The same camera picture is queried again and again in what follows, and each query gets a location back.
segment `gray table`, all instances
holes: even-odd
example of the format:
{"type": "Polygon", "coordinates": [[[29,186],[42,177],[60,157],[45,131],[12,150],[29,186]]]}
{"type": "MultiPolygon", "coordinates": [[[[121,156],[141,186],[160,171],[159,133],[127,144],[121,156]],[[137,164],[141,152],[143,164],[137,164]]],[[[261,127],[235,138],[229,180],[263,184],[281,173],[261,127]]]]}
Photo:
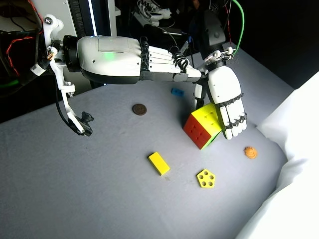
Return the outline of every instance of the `gray table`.
{"type": "Polygon", "coordinates": [[[0,238],[234,238],[286,161],[255,125],[293,89],[243,51],[229,65],[245,92],[248,128],[203,151],[182,130],[190,83],[108,85],[76,96],[75,112],[96,119],[91,137],[69,130],[55,105],[0,124],[0,238]],[[135,103],[147,114],[133,114],[135,103]],[[255,160],[244,156],[249,145],[255,160]],[[155,151],[171,168],[163,177],[147,159],[155,151]],[[198,184],[204,168],[216,175],[214,189],[198,184]]]}

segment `robotic hand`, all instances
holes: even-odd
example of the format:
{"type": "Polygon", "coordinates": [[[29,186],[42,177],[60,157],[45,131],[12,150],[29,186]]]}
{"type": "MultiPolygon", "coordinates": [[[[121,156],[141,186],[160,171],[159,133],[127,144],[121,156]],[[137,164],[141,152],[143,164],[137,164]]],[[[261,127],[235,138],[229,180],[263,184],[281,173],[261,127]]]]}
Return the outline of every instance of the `robotic hand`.
{"type": "MultiPolygon", "coordinates": [[[[52,45],[63,23],[47,15],[43,24],[46,46],[52,45]]],[[[240,97],[240,84],[235,73],[226,66],[226,60],[233,58],[233,49],[223,50],[225,35],[217,16],[211,11],[199,12],[191,25],[190,34],[196,43],[204,64],[203,72],[194,69],[177,47],[170,51],[149,46],[147,38],[140,41],[126,37],[86,36],[77,39],[65,36],[63,51],[65,63],[51,61],[58,88],[69,118],[68,126],[77,134],[89,136],[88,125],[93,120],[83,112],[78,118],[70,108],[66,95],[75,91],[71,82],[65,82],[62,68],[70,72],[81,71],[91,81],[107,84],[134,84],[138,80],[196,82],[196,108],[203,106],[206,92],[216,104],[218,118],[227,139],[237,136],[247,127],[247,115],[240,97]]]]}

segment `white sheet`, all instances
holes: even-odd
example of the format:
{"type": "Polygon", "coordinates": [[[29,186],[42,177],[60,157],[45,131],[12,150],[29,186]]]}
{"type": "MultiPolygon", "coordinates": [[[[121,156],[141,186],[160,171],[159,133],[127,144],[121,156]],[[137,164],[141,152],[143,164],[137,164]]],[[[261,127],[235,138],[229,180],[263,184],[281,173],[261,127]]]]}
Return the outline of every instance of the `white sheet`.
{"type": "Polygon", "coordinates": [[[237,239],[319,239],[319,73],[258,129],[287,156],[275,192],[237,239]]]}

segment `rubik's cube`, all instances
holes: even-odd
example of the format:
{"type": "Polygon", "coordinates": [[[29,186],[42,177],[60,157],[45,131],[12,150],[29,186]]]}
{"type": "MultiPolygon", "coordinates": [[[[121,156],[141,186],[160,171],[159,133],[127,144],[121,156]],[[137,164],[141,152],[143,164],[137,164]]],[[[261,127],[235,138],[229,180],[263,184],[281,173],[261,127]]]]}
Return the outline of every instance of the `rubik's cube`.
{"type": "Polygon", "coordinates": [[[222,131],[215,105],[210,103],[191,113],[184,131],[199,149],[207,147],[222,131]]]}

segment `small blue object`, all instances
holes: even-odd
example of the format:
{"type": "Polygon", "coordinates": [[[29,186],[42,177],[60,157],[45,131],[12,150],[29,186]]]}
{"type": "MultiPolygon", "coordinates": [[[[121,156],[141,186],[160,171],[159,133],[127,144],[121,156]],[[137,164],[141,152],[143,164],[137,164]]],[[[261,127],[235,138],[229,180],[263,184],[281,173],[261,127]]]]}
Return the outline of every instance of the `small blue object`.
{"type": "Polygon", "coordinates": [[[172,88],[171,93],[175,96],[184,96],[184,91],[182,91],[178,88],[172,88]]]}

